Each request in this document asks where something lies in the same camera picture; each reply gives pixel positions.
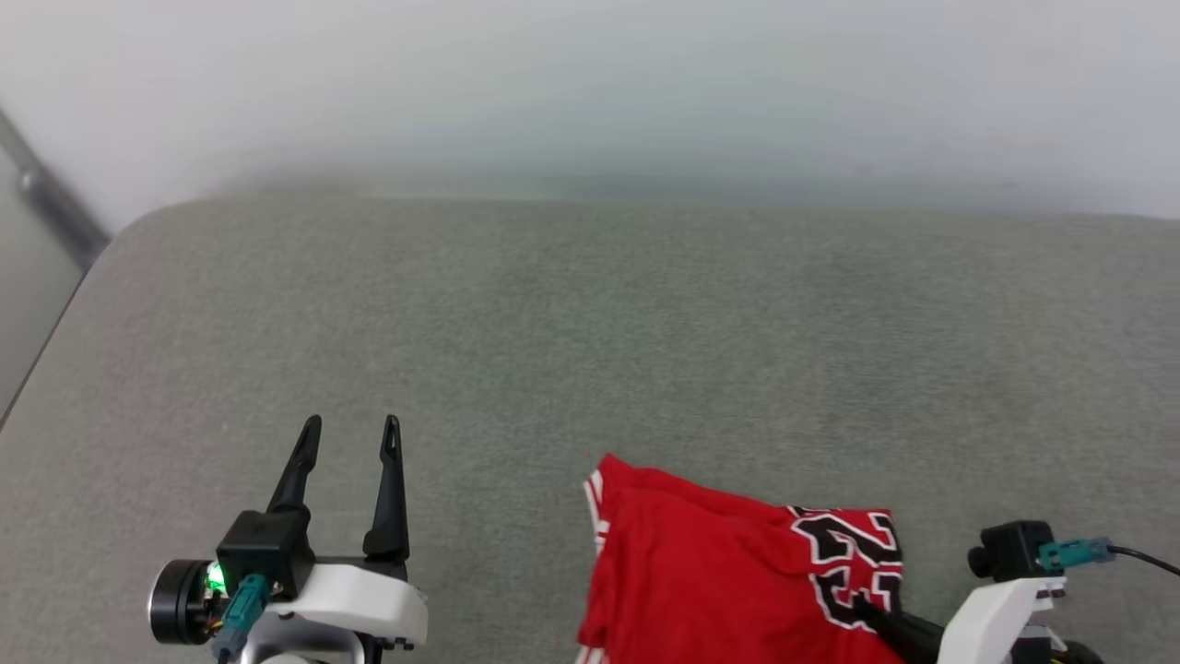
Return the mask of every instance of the teal connector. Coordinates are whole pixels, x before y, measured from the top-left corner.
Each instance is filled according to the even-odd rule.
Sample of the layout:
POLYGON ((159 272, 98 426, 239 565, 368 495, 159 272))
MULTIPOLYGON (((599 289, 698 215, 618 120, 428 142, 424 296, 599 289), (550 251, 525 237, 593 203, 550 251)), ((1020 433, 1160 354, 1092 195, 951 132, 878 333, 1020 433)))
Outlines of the teal connector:
POLYGON ((1110 563, 1114 560, 1114 553, 1110 552, 1109 547, 1109 538, 1041 545, 1038 550, 1041 567, 1045 572, 1057 572, 1087 563, 1110 563))
POLYGON ((236 662, 242 656, 245 638, 269 599, 270 584, 262 574, 249 574, 237 585, 237 592, 222 613, 222 629, 214 638, 212 651, 218 664, 236 662))

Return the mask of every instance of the red jersey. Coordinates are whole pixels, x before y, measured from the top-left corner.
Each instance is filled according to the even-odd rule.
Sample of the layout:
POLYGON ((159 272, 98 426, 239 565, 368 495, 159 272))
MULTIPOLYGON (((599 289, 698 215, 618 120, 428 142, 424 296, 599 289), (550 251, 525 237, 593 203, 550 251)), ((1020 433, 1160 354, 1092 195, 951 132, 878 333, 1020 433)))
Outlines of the red jersey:
POLYGON ((900 664, 852 610, 898 609, 885 509, 778 507, 608 455, 576 664, 900 664))

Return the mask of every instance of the cable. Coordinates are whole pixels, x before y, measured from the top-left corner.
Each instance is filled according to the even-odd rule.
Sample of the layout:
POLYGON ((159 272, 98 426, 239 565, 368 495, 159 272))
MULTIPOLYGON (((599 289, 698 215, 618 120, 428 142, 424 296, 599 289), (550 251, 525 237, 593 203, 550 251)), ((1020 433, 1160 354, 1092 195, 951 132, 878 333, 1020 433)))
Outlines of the cable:
POLYGON ((1109 551, 1110 553, 1128 555, 1130 558, 1138 558, 1143 563, 1150 563, 1152 565, 1159 567, 1160 570, 1163 570, 1165 572, 1172 572, 1176 577, 1180 577, 1180 567, 1176 567, 1175 565, 1172 565, 1169 563, 1163 563, 1159 558, 1155 558, 1153 555, 1147 555, 1141 551, 1135 551, 1133 548, 1127 548, 1125 546, 1115 546, 1115 545, 1107 546, 1107 551, 1109 551))

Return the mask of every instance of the jersey number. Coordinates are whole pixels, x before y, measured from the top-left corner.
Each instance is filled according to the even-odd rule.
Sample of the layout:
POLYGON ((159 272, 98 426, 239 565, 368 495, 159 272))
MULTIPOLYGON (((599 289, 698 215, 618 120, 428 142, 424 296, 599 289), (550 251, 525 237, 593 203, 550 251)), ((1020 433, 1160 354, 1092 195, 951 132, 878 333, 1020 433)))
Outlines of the jersey number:
POLYGON ((899 609, 902 591, 902 550, 897 546, 893 522, 887 514, 870 513, 874 531, 866 533, 834 514, 820 509, 793 508, 796 517, 791 530, 811 540, 811 558, 815 565, 848 561, 827 572, 811 574, 815 587, 815 599, 828 622, 846 630, 873 630, 857 616, 853 603, 857 596, 872 601, 870 593, 881 599, 878 606, 886 611, 899 609), (860 558, 873 567, 873 581, 868 590, 851 589, 853 558, 860 558))

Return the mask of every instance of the red fabric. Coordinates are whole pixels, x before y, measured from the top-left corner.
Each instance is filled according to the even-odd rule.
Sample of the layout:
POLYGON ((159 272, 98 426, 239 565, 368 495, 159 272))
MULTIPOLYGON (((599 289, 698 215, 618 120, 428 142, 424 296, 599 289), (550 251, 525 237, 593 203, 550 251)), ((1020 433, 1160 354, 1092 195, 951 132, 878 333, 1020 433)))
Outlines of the red fabric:
POLYGON ((585 489, 601 552, 578 630, 581 662, 900 663, 840 606, 833 619, 817 580, 843 567, 847 587, 832 591, 837 601, 851 606, 863 592, 878 606, 896 604, 896 592, 873 592, 900 581, 887 511, 775 507, 610 455, 585 489), (871 537, 879 559, 896 560, 866 558, 873 541, 825 535, 833 524, 871 537), (808 530, 835 548, 817 550, 808 530), (830 555, 841 548, 845 558, 830 555), (815 561, 825 555, 832 559, 815 561))

